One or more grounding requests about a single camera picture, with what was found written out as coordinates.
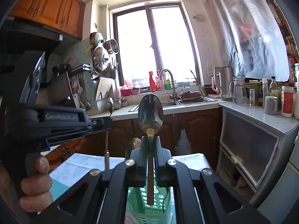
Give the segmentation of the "left hand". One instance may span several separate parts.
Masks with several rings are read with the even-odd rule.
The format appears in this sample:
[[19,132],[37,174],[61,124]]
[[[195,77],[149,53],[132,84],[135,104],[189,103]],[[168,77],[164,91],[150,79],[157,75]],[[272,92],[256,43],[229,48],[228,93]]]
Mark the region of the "left hand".
[[1,198],[11,210],[16,210],[18,206],[26,212],[41,212],[53,203],[53,196],[50,192],[52,180],[48,174],[50,170],[49,162],[44,156],[40,156],[35,161],[37,175],[24,178],[21,181],[21,190],[24,196],[13,197],[11,191],[11,179],[7,170],[1,166]]

